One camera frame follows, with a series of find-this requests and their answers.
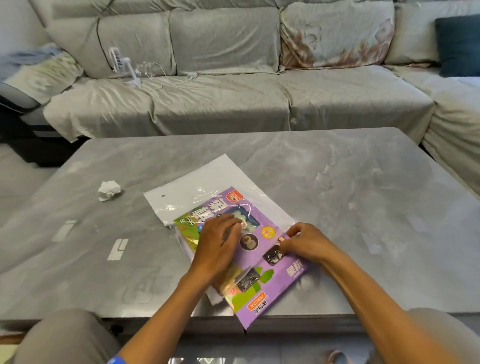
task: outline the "hand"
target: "hand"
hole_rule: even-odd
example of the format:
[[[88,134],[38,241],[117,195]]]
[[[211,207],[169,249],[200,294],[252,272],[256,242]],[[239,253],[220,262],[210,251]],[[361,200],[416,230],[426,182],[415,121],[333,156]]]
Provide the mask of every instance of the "hand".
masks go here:
[[[234,218],[233,214],[208,220],[200,232],[197,251],[189,272],[210,284],[217,275],[225,271],[239,245],[240,223],[241,220]]]
[[[286,234],[290,239],[280,243],[280,252],[294,252],[312,262],[320,263],[323,256],[341,252],[323,233],[312,224],[297,222]]]

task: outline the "gray marble table top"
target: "gray marble table top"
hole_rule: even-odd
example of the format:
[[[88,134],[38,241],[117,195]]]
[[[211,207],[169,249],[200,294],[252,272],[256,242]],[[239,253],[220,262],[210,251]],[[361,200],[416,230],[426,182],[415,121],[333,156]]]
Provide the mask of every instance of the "gray marble table top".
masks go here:
[[[68,307],[150,317],[189,262],[143,193],[224,153],[405,309],[480,314],[480,202],[399,130],[378,128],[88,141],[0,230],[0,322]],[[101,203],[97,190],[109,180],[124,193]],[[52,241],[70,220],[67,237]],[[117,239],[128,245],[108,261]],[[351,314],[311,267],[265,318]],[[232,311],[201,301],[193,315]]]

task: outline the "leg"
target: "leg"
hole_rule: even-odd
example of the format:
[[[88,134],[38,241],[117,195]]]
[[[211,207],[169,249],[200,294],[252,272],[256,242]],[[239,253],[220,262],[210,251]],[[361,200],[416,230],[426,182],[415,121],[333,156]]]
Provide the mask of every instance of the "leg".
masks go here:
[[[18,346],[12,364],[106,364],[120,350],[90,312],[55,312],[36,324]]]
[[[462,364],[478,363],[480,337],[449,314],[431,308],[414,308],[408,315]],[[370,364],[384,364],[380,354],[370,355]]]

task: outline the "puzzle package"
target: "puzzle package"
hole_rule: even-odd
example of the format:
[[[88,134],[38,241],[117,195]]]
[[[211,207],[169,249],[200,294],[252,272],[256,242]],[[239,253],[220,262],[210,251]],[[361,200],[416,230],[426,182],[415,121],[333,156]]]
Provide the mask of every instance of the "puzzle package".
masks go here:
[[[187,245],[196,251],[206,221],[223,214],[242,220],[233,262],[213,286],[247,328],[306,269],[305,261],[280,253],[288,236],[234,187],[217,194],[174,222]]]

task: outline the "left hand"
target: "left hand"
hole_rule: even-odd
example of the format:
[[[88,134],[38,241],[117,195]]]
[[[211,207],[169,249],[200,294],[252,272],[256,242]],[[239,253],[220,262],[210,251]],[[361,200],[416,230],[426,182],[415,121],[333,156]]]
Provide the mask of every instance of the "left hand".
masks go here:
[[[216,276],[223,273],[233,259],[241,236],[241,220],[233,214],[225,214],[208,220],[198,240],[197,251],[193,257],[189,273],[197,279],[211,284]],[[224,240],[226,231],[230,235]]]

